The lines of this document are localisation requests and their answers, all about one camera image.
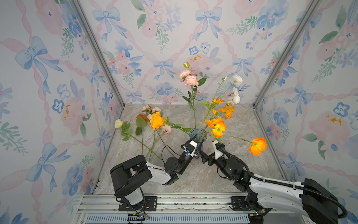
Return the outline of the blue purple glass vase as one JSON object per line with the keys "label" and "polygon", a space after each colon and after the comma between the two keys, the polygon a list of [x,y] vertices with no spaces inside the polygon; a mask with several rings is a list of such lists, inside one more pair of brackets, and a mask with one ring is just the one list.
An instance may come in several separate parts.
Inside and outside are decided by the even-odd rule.
{"label": "blue purple glass vase", "polygon": [[208,134],[203,128],[193,128],[189,132],[189,136],[190,139],[192,139],[194,142],[198,144],[198,146],[204,143],[208,138]]}

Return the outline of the orange poppy flower stem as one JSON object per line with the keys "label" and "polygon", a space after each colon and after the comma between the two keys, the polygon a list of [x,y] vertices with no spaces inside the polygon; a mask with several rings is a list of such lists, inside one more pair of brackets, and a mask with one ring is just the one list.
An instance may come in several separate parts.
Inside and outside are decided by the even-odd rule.
{"label": "orange poppy flower stem", "polygon": [[204,130],[210,128],[211,136],[220,139],[227,129],[225,121],[233,117],[235,111],[234,99],[224,100],[214,97],[210,102],[202,101],[202,104],[207,109],[207,113],[200,127]]}

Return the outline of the large orange ranunculus stem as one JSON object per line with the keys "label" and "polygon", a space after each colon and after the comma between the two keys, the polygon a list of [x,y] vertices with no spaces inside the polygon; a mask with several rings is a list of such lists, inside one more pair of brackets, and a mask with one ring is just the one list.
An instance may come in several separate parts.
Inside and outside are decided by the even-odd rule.
{"label": "large orange ranunculus stem", "polygon": [[189,127],[184,127],[183,124],[174,124],[168,119],[164,119],[159,112],[150,114],[147,116],[150,121],[150,127],[155,131],[157,129],[163,128],[164,126],[169,126],[171,129],[179,129],[185,133],[189,133],[192,129]]}

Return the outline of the white flower stem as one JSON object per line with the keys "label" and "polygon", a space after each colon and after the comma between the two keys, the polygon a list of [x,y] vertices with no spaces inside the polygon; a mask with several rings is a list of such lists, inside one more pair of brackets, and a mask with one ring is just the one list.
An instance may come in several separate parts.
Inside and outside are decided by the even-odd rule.
{"label": "white flower stem", "polygon": [[232,78],[233,78],[233,80],[230,84],[228,83],[228,77],[224,77],[222,79],[222,81],[219,84],[219,87],[216,90],[214,97],[219,98],[219,99],[224,99],[224,100],[233,98],[235,101],[235,104],[234,104],[234,107],[235,107],[235,105],[240,103],[240,101],[241,101],[241,97],[239,94],[239,90],[240,90],[239,87],[241,84],[243,84],[243,79],[239,75],[233,75]]}

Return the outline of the pink rose flower stem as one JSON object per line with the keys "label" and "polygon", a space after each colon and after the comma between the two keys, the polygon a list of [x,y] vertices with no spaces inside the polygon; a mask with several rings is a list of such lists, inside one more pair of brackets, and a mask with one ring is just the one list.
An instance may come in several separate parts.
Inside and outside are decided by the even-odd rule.
{"label": "pink rose flower stem", "polygon": [[183,66],[185,69],[180,72],[179,78],[190,90],[188,91],[188,96],[182,96],[182,98],[189,104],[190,109],[193,111],[194,127],[197,128],[195,99],[198,93],[198,87],[202,86],[208,78],[203,72],[196,74],[188,61],[185,61]]}

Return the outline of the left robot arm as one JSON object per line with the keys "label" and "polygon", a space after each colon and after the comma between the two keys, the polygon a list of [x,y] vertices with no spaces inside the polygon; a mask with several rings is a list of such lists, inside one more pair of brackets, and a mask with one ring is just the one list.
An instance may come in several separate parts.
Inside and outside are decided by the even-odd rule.
{"label": "left robot arm", "polygon": [[198,158],[203,142],[195,142],[194,139],[188,140],[181,145],[182,154],[167,159],[163,167],[156,166],[148,162],[143,155],[138,155],[110,170],[114,196],[126,199],[131,206],[135,206],[145,201],[141,186],[146,182],[155,182],[161,185],[171,185],[175,183],[184,173],[193,158]]}

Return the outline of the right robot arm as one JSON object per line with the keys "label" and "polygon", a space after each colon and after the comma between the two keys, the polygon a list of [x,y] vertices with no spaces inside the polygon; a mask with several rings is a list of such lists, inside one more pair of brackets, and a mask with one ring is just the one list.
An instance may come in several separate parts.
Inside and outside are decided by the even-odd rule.
{"label": "right robot arm", "polygon": [[318,182],[306,178],[303,182],[288,182],[252,173],[238,157],[222,149],[211,155],[200,151],[203,163],[215,165],[223,178],[247,192],[246,203],[252,210],[281,209],[310,218],[316,224],[337,224],[348,217],[339,200]]}

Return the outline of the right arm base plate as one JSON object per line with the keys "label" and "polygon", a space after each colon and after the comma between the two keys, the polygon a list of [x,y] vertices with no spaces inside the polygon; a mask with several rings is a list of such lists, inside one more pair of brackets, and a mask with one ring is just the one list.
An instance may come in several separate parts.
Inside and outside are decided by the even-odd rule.
{"label": "right arm base plate", "polygon": [[264,213],[267,208],[262,207],[257,198],[249,197],[249,196],[232,196],[230,197],[229,207],[233,211],[252,211]]}

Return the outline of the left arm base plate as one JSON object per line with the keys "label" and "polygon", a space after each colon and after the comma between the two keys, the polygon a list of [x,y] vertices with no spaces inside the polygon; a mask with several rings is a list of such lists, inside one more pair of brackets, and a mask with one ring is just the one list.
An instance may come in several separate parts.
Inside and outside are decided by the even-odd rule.
{"label": "left arm base plate", "polygon": [[119,200],[119,211],[156,211],[157,210],[158,197],[156,196],[144,196],[144,198],[138,203],[130,203],[127,198]]}

